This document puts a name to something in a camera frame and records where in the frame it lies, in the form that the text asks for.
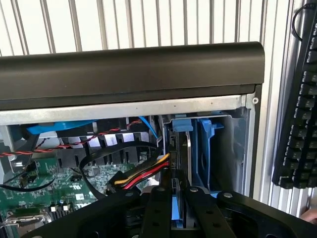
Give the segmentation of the person's hand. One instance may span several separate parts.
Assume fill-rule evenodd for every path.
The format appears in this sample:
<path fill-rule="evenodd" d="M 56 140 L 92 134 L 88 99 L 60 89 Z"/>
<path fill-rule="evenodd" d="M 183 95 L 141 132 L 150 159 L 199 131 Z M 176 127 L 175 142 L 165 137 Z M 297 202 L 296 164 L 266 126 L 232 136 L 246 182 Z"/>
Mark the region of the person's hand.
<path fill-rule="evenodd" d="M 312 224 L 317 223 L 317 209 L 309 209 L 304 212 L 300 218 L 304 221 L 310 222 Z"/>

